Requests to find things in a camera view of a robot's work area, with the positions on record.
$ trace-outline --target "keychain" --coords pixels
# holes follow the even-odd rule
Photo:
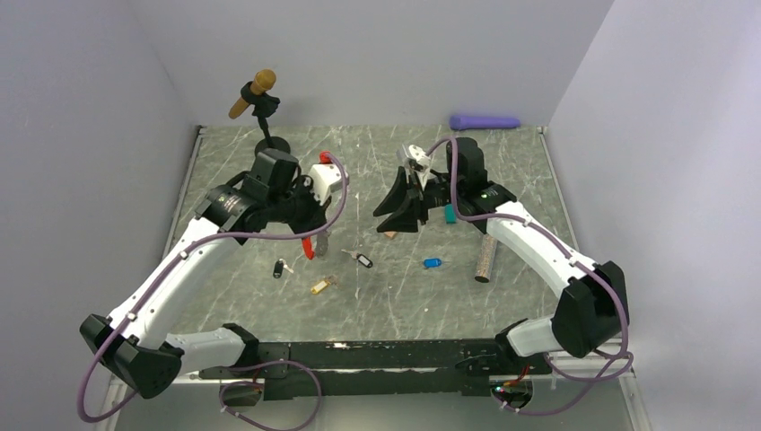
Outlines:
[[[365,268],[372,268],[372,260],[368,259],[367,256],[363,255],[362,253],[359,253],[357,251],[343,250],[343,249],[341,249],[341,251],[344,253],[348,253],[352,257],[352,259],[361,263],[362,266],[364,266]]]

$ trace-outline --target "black key fob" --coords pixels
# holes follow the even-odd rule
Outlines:
[[[283,275],[283,260],[279,259],[275,262],[275,269],[272,270],[272,277],[280,278]]]
[[[367,256],[363,254],[357,254],[357,261],[361,263],[365,268],[372,268],[372,260],[367,259]]]

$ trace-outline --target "purple cylinder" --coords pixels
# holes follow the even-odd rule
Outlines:
[[[450,128],[465,130],[468,128],[516,128],[520,120],[512,117],[473,117],[469,115],[452,115]]]

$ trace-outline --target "red object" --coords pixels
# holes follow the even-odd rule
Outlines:
[[[302,247],[304,248],[304,254],[307,259],[314,259],[314,250],[311,249],[311,238],[302,239]]]

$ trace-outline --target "gray cylinder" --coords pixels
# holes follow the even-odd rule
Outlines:
[[[494,255],[497,252],[497,240],[491,235],[484,235],[481,240],[481,254],[478,255],[476,264],[476,281],[488,283],[492,277]]]

